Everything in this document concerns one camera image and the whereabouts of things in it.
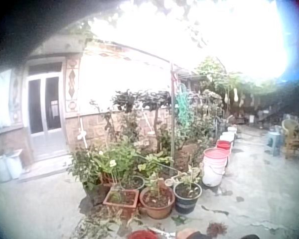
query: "plastic stool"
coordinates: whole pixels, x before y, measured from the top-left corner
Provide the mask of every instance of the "plastic stool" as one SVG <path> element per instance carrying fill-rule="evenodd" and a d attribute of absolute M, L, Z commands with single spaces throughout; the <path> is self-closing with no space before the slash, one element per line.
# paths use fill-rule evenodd
<path fill-rule="evenodd" d="M 280 155 L 281 135 L 277 132 L 268 132 L 266 135 L 265 151 L 270 151 L 273 156 Z"/>

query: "white flower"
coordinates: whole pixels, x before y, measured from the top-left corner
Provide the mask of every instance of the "white flower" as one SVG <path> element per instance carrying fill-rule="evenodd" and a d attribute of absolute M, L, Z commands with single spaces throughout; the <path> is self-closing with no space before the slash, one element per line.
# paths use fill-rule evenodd
<path fill-rule="evenodd" d="M 115 160 L 111 160 L 111 161 L 110 161 L 110 167 L 112 168 L 112 167 L 114 167 L 115 165 L 116 165 Z"/>

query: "door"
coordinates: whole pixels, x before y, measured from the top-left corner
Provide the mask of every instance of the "door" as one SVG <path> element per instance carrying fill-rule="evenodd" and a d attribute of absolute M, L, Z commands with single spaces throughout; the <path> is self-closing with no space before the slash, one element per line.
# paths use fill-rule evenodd
<path fill-rule="evenodd" d="M 61 127 L 59 73 L 28 77 L 28 115 L 35 160 L 68 153 Z"/>

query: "brick wall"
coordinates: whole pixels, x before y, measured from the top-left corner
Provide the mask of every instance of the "brick wall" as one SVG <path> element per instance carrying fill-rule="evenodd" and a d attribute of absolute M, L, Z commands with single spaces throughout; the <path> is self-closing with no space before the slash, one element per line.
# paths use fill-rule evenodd
<path fill-rule="evenodd" d="M 20 158 L 23 166 L 33 163 L 33 154 L 27 134 L 27 128 L 19 128 L 0 134 L 0 156 L 13 150 L 23 149 Z"/>
<path fill-rule="evenodd" d="M 154 124 L 154 116 L 155 111 L 147 111 L 144 110 L 144 113 L 146 114 L 149 123 L 153 129 Z M 120 120 L 121 115 L 125 114 L 123 112 L 116 112 L 112 114 L 112 119 L 114 122 L 115 131 L 120 131 Z M 94 115 L 87 115 L 87 116 L 81 116 L 82 123 L 83 123 L 83 129 L 86 131 L 86 140 L 87 144 L 95 144 L 95 145 L 104 145 L 106 142 L 106 131 L 104 130 L 104 127 L 106 125 L 106 120 L 103 118 L 104 114 L 94 114 Z M 141 111 L 138 111 L 138 122 L 140 127 L 140 136 L 141 139 L 144 137 L 147 137 L 147 133 L 150 132 L 150 127 L 146 123 L 145 117 Z M 158 111 L 158 121 L 161 121 L 162 123 L 167 123 L 168 125 L 171 124 L 171 118 L 170 114 L 165 109 L 160 109 Z M 83 140 L 78 140 L 77 136 L 79 135 L 79 128 L 80 128 L 80 122 L 78 120 L 78 117 L 75 118 L 67 118 L 65 121 L 66 125 L 66 134 L 67 139 L 69 143 L 69 148 L 71 151 L 74 151 L 76 147 L 84 147 Z"/>

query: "person's hand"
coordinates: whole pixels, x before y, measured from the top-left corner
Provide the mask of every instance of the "person's hand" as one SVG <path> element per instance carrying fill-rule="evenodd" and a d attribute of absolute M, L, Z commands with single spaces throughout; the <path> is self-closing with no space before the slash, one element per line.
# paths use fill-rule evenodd
<path fill-rule="evenodd" d="M 196 229 L 185 228 L 185 229 L 183 229 L 183 230 L 176 233 L 176 239 L 186 239 L 195 232 L 197 232 Z"/>

